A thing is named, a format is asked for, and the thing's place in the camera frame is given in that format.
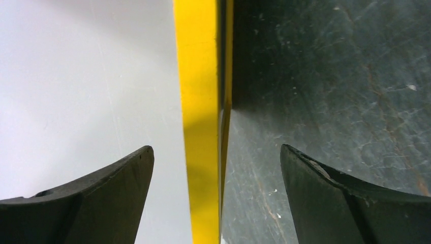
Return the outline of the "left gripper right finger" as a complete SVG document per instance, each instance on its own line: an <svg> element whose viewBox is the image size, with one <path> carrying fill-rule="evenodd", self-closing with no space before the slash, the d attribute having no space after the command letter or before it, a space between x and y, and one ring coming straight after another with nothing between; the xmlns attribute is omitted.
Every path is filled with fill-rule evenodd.
<svg viewBox="0 0 431 244"><path fill-rule="evenodd" d="M314 160L280 153L299 243L430 243L430 198L384 188Z"/></svg>

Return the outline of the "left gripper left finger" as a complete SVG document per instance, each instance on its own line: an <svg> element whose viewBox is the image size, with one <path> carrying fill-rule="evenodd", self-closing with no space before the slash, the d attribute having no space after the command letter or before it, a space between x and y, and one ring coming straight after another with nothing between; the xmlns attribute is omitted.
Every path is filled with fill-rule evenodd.
<svg viewBox="0 0 431 244"><path fill-rule="evenodd" d="M64 185L1 201L1 243L134 243L155 158L144 146Z"/></svg>

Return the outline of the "yellow wooden picture frame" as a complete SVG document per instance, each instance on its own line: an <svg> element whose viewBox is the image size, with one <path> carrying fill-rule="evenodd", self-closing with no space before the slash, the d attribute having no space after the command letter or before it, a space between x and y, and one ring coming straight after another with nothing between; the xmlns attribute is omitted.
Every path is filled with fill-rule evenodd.
<svg viewBox="0 0 431 244"><path fill-rule="evenodd" d="M221 243L233 1L174 1L192 243Z"/></svg>

